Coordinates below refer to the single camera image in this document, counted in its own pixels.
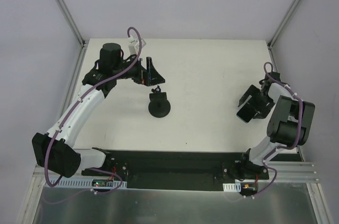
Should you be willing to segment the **black phone stand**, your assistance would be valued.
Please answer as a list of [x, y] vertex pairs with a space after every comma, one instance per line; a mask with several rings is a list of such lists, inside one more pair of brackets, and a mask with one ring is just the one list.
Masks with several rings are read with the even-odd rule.
[[151, 90], [149, 100], [148, 111], [153, 117], [164, 118], [170, 113], [171, 104], [159, 85]]

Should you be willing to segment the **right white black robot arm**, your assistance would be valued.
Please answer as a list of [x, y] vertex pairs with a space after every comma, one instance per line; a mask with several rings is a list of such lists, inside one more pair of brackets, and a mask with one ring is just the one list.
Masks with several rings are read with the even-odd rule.
[[242, 154], [229, 172], [235, 179], [254, 179], [267, 171], [267, 163], [283, 150], [304, 145], [315, 105], [301, 100], [277, 72], [265, 74], [260, 88], [251, 85], [238, 101], [237, 117], [245, 123], [269, 118], [266, 137]]

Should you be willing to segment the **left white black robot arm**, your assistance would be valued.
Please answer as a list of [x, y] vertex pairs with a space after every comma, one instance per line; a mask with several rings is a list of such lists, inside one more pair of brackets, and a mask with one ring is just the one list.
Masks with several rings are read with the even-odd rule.
[[128, 58], [124, 57], [117, 43], [102, 46], [99, 59], [84, 76], [71, 105], [46, 133], [33, 136], [32, 146], [40, 167], [66, 178], [88, 168], [94, 168], [101, 176], [111, 172], [112, 163], [104, 150], [75, 150], [73, 147], [92, 112], [113, 90], [118, 80], [132, 79], [136, 84], [147, 87], [165, 83], [165, 78], [154, 68], [150, 57], [146, 58], [146, 66], [142, 66], [140, 54], [145, 44], [144, 40], [130, 41]]

